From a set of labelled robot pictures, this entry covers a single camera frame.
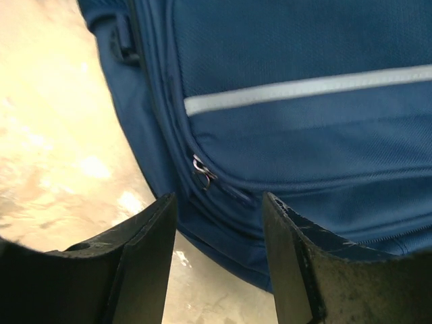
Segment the navy blue student backpack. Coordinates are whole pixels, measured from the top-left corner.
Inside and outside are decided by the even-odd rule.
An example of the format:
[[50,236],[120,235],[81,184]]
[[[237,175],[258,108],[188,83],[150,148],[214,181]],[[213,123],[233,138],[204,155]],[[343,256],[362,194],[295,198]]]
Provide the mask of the navy blue student backpack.
[[431,246],[430,1],[80,1],[178,229],[271,291],[271,192],[355,243]]

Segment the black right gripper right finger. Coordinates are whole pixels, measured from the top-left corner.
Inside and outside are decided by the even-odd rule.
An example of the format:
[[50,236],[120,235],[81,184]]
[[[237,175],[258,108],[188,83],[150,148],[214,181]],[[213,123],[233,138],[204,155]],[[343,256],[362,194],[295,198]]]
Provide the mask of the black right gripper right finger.
[[280,323],[430,323],[431,251],[406,256],[346,240],[263,197]]

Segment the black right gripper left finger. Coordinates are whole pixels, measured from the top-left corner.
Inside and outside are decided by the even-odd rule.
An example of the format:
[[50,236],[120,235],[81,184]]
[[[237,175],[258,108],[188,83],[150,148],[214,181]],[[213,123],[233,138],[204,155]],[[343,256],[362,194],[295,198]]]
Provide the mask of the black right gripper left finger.
[[64,251],[2,239],[1,322],[160,323],[176,222],[167,194]]

